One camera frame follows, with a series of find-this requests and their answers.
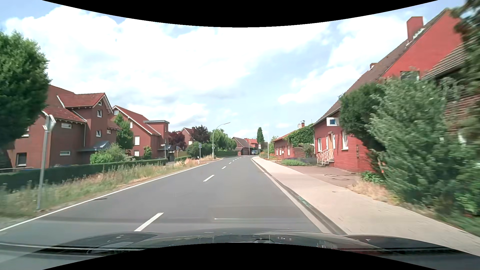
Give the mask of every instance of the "asphalt road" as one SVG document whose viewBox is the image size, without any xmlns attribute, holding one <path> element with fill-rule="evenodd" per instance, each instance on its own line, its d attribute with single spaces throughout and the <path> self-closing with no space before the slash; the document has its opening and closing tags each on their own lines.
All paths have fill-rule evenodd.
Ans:
<svg viewBox="0 0 480 270">
<path fill-rule="evenodd" d="M 234 157 L 0 232 L 0 242 L 57 245 L 105 233 L 256 227 L 319 232 L 251 160 Z"/>
</svg>

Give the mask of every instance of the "white cloud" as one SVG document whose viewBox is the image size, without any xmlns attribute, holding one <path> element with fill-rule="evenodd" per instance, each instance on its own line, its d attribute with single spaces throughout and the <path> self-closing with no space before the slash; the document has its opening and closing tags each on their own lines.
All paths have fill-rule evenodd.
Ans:
<svg viewBox="0 0 480 270">
<path fill-rule="evenodd" d="M 336 99 L 368 70 L 370 63 L 381 60 L 407 38 L 404 18 L 391 15 L 346 19 L 337 30 L 343 39 L 332 50 L 327 69 L 322 73 L 315 69 L 306 78 L 292 80 L 294 92 L 279 96 L 280 104 Z"/>
<path fill-rule="evenodd" d="M 276 124 L 276 128 L 286 128 L 286 127 L 289 127 L 289 126 L 292 126 L 291 124 L 287 124 L 287 123 L 278 123 Z"/>
<path fill-rule="evenodd" d="M 172 115 L 158 108 L 196 106 L 185 99 L 225 91 L 264 56 L 301 49 L 312 40 L 321 43 L 328 26 L 189 27 L 191 32 L 174 38 L 168 35 L 172 25 L 129 18 L 117 24 L 66 6 L 40 18 L 5 22 L 6 32 L 16 29 L 39 43 L 50 59 L 53 85 L 75 93 L 106 92 L 120 106 L 131 103 L 154 118 L 171 115 L 166 120 L 172 124 L 188 121 L 193 112 Z"/>
</svg>

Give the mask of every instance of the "paved walkway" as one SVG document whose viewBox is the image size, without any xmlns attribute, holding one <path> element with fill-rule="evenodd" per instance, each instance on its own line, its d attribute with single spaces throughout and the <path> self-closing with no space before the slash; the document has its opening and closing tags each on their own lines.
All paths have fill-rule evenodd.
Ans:
<svg viewBox="0 0 480 270">
<path fill-rule="evenodd" d="M 274 162 L 253 160 L 348 234 L 404 237 L 480 256 L 480 237 Z"/>
</svg>

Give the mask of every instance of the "street lamp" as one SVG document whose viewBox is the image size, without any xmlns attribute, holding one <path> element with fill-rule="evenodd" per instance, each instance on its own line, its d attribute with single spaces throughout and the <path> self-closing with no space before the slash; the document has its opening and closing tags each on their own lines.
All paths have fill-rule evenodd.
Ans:
<svg viewBox="0 0 480 270">
<path fill-rule="evenodd" d="M 214 141 L 215 141 L 215 140 L 214 140 L 214 138 L 215 138 L 215 131 L 217 130 L 218 127 L 216 127 L 216 129 L 213 130 L 213 135 L 212 135 L 212 158 L 213 158 L 213 159 L 215 159 L 215 142 L 214 142 Z"/>
</svg>

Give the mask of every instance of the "roof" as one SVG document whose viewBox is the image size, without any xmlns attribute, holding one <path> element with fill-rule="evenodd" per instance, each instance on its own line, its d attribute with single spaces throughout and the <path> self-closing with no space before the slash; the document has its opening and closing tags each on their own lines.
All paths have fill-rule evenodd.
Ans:
<svg viewBox="0 0 480 270">
<path fill-rule="evenodd" d="M 66 108 L 79 108 L 93 107 L 103 96 L 105 93 L 59 95 L 59 98 Z"/>
<path fill-rule="evenodd" d="M 281 136 L 281 137 L 279 137 L 279 138 L 277 138 L 277 139 L 273 140 L 272 142 L 274 143 L 274 142 L 276 142 L 276 141 L 282 140 L 282 139 L 283 139 L 283 138 L 285 138 L 286 136 L 290 135 L 292 132 L 290 132 L 290 133 L 287 133 L 287 134 L 285 134 L 285 135 L 283 135 L 283 136 Z"/>
<path fill-rule="evenodd" d="M 128 116 L 135 123 L 137 123 L 137 125 L 141 126 L 143 129 L 145 129 L 149 134 L 161 136 L 161 134 L 158 131 L 156 131 L 153 127 L 151 127 L 147 123 L 144 123 L 144 121 L 148 121 L 148 119 L 145 116 L 143 116 L 139 113 L 133 112 L 131 110 L 127 110 L 125 108 L 119 107 L 117 105 L 113 106 L 113 108 L 120 110 L 123 114 Z"/>
<path fill-rule="evenodd" d="M 410 43 L 408 42 L 408 39 L 403 41 L 398 47 L 396 47 L 393 51 L 391 51 L 383 59 L 376 63 L 371 69 L 369 69 L 362 76 L 360 76 L 360 78 L 344 94 L 357 90 L 358 88 L 360 88 L 360 86 L 364 84 L 377 82 L 390 69 L 390 67 L 393 66 L 393 64 L 438 21 L 438 19 L 440 19 L 448 11 L 449 9 L 442 10 L 442 12 L 440 12 L 437 16 L 430 20 L 426 25 L 424 25 L 423 31 L 418 33 L 417 36 L 413 39 L 413 41 L 411 41 Z M 313 124 L 313 126 L 323 121 L 328 116 L 339 111 L 340 107 L 340 100 L 337 100 L 332 105 L 332 107 L 330 107 L 326 111 L 326 113 L 323 114 L 323 116 L 320 117 Z"/>
<path fill-rule="evenodd" d="M 422 80 L 430 79 L 449 73 L 453 70 L 459 69 L 465 63 L 467 52 L 464 44 L 461 43 L 452 52 L 445 56 L 440 62 L 432 67 L 422 78 Z"/>
<path fill-rule="evenodd" d="M 64 107 L 48 105 L 45 109 L 43 109 L 43 111 L 46 114 L 53 115 L 55 119 L 64 119 L 72 122 L 86 123 L 83 118 L 71 112 L 70 110 L 65 109 Z"/>
<path fill-rule="evenodd" d="M 243 147 L 243 148 L 249 148 L 251 147 L 251 145 L 245 140 L 245 139 L 242 139 L 242 138 L 238 138 L 238 137 L 233 137 L 235 140 L 237 140 L 237 142 Z"/>
</svg>

